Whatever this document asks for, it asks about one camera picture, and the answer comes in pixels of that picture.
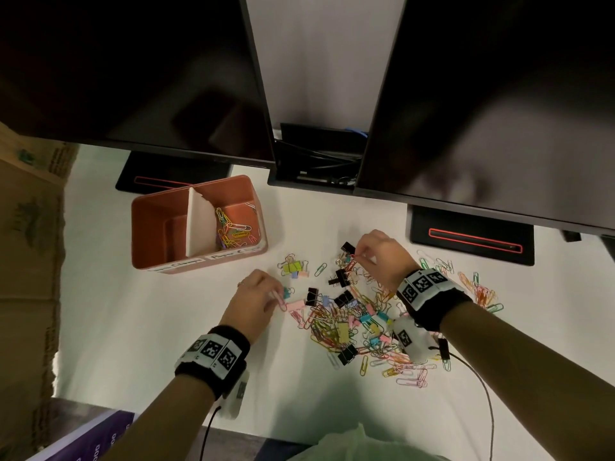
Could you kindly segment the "person's right hand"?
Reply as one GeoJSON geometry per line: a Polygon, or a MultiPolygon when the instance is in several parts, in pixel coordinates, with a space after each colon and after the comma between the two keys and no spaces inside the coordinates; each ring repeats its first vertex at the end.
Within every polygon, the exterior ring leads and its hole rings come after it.
{"type": "Polygon", "coordinates": [[[397,240],[381,232],[377,265],[362,268],[387,290],[393,292],[406,277],[419,271],[421,266],[397,240]]]}

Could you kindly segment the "person's left hand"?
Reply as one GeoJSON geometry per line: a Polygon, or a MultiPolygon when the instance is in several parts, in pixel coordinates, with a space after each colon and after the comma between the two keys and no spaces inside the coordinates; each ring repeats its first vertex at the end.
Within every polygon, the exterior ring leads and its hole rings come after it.
{"type": "Polygon", "coordinates": [[[265,332],[274,312],[264,311],[263,299],[259,293],[259,281],[265,275],[270,274],[255,269],[239,282],[237,291],[219,322],[220,326],[229,326],[240,332],[251,345],[265,332]]]}

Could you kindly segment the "person's right forearm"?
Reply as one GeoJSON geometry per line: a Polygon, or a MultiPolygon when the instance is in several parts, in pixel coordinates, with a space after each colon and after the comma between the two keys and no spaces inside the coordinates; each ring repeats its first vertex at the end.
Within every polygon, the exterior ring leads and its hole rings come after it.
{"type": "Polygon", "coordinates": [[[472,302],[440,330],[556,461],[615,461],[615,386],[472,302]]]}

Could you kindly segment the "white paper label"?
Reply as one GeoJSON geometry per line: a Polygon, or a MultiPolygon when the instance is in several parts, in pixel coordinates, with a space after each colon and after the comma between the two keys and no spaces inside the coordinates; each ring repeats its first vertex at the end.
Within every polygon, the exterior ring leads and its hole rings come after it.
{"type": "Polygon", "coordinates": [[[242,255],[252,255],[260,253],[263,250],[263,246],[253,246],[253,247],[239,247],[235,249],[223,249],[216,253],[212,253],[211,255],[204,255],[204,259],[209,261],[217,261],[220,259],[227,259],[230,257],[242,255]]]}
{"type": "Polygon", "coordinates": [[[145,271],[164,273],[164,274],[175,274],[180,271],[189,271],[193,269],[202,268],[202,266],[194,267],[194,265],[199,264],[199,263],[205,263],[206,261],[208,260],[205,258],[191,257],[191,258],[183,259],[183,260],[176,261],[173,263],[165,263],[162,265],[157,265],[155,267],[146,269],[145,271]]]}

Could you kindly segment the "heap of boxed paper clips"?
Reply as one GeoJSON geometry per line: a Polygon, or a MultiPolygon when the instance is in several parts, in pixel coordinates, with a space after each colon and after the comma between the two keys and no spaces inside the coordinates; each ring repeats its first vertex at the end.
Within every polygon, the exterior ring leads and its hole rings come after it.
{"type": "Polygon", "coordinates": [[[261,232],[256,225],[234,222],[227,212],[215,208],[217,218],[217,245],[222,250],[255,247],[261,240],[261,232]]]}

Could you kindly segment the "scattered pastel binder clips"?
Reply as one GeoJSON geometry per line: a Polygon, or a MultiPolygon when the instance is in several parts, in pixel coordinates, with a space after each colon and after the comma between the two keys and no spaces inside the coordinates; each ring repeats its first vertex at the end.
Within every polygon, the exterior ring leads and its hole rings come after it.
{"type": "Polygon", "coordinates": [[[360,355],[383,356],[396,347],[392,325],[394,318],[404,314],[402,304],[395,293],[390,292],[363,268],[358,274],[348,273],[348,287],[331,286],[328,280],[335,271],[344,269],[346,253],[340,252],[330,263],[323,263],[315,271],[307,271],[303,262],[302,271],[284,268],[284,279],[306,279],[307,286],[297,291],[293,287],[284,289],[288,314],[298,328],[308,331],[311,340],[330,353],[338,354],[345,346],[352,344],[360,355]],[[305,305],[309,287],[319,290],[315,307],[305,305]],[[338,308],[334,298],[350,290],[357,301],[338,308]]]}

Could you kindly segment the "black wristband with marker tags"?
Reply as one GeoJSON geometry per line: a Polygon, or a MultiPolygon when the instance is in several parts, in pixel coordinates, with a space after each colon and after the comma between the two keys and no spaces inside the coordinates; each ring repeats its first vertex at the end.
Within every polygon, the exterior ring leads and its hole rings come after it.
{"type": "Polygon", "coordinates": [[[247,369],[249,340],[238,330],[218,325],[201,335],[175,364],[175,375],[206,383],[216,400],[228,395],[247,369]]]}
{"type": "Polygon", "coordinates": [[[434,269],[407,275],[396,290],[414,322],[433,333],[441,332],[443,318],[457,306],[472,302],[463,288],[434,269]]]}

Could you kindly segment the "pile of coloured paper clips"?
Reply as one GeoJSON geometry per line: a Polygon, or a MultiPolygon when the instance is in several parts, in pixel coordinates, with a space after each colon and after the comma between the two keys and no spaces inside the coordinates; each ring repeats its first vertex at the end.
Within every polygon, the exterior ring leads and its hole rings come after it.
{"type": "Polygon", "coordinates": [[[307,259],[287,254],[276,265],[280,276],[309,283],[286,285],[280,309],[324,348],[334,369],[359,362],[361,377],[375,369],[397,385],[414,388],[427,387],[429,371],[450,372],[454,358],[441,333],[426,333],[427,356],[407,355],[394,332],[394,321],[408,316],[405,305],[357,263],[355,253],[345,242],[331,264],[313,270],[307,259]]]}

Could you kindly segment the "white cardboard divider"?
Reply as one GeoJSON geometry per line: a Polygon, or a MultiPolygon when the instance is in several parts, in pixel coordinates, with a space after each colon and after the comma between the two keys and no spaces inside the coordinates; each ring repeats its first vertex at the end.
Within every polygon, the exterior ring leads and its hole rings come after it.
{"type": "Polygon", "coordinates": [[[218,250],[218,218],[214,206],[194,188],[188,192],[186,256],[207,255],[218,250]]]}

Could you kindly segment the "black monitor stand base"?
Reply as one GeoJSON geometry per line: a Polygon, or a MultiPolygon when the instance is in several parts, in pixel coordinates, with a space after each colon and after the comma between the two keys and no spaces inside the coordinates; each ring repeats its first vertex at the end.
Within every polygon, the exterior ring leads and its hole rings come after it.
{"type": "Polygon", "coordinates": [[[131,152],[115,188],[147,195],[224,179],[229,177],[231,170],[230,163],[131,152]]]}
{"type": "Polygon", "coordinates": [[[534,266],[534,226],[421,206],[407,206],[412,244],[534,266]]]}

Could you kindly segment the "terracotta plastic organiser box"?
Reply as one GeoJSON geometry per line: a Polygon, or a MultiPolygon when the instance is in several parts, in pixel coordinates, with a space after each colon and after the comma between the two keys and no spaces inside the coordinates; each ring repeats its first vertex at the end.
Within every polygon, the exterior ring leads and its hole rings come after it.
{"type": "MultiPolygon", "coordinates": [[[[136,198],[131,207],[134,268],[145,271],[157,265],[190,258],[186,256],[186,219],[188,192],[191,187],[210,201],[214,208],[223,208],[234,222],[259,227],[261,240],[257,245],[263,246],[263,250],[257,254],[238,255],[217,261],[208,260],[194,267],[202,266],[200,269],[203,269],[238,261],[261,255],[268,250],[269,242],[257,193],[250,178],[239,175],[136,198]]],[[[218,245],[217,247],[216,252],[222,250],[218,245]]]]}

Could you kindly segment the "light green garment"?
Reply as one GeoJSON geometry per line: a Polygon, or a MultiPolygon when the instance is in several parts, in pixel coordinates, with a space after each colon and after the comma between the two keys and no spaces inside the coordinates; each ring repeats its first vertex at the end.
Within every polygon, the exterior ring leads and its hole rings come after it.
{"type": "Polygon", "coordinates": [[[342,433],[329,433],[316,445],[287,461],[451,461],[447,457],[397,441],[381,441],[368,436],[364,426],[342,433]]]}

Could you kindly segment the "black computer monitor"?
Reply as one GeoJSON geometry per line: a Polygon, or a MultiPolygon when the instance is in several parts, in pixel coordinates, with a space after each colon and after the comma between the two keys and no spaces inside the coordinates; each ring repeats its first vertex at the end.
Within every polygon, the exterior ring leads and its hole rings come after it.
{"type": "Polygon", "coordinates": [[[615,0],[405,0],[356,193],[615,236],[615,0]]]}
{"type": "Polygon", "coordinates": [[[0,122],[272,168],[246,0],[0,0],[0,122]]]}

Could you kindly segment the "purple and white box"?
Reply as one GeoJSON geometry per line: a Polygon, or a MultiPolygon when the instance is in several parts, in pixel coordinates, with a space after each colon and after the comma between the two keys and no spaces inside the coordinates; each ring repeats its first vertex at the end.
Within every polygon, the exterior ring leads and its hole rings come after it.
{"type": "Polygon", "coordinates": [[[26,461],[100,461],[134,420],[133,412],[107,410],[26,461]]]}

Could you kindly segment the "brown cardboard box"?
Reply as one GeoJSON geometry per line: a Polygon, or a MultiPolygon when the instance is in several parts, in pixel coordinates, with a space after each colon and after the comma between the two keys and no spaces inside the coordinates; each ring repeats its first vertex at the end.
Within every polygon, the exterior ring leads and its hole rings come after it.
{"type": "Polygon", "coordinates": [[[0,461],[50,443],[65,185],[78,150],[0,122],[0,461]]]}

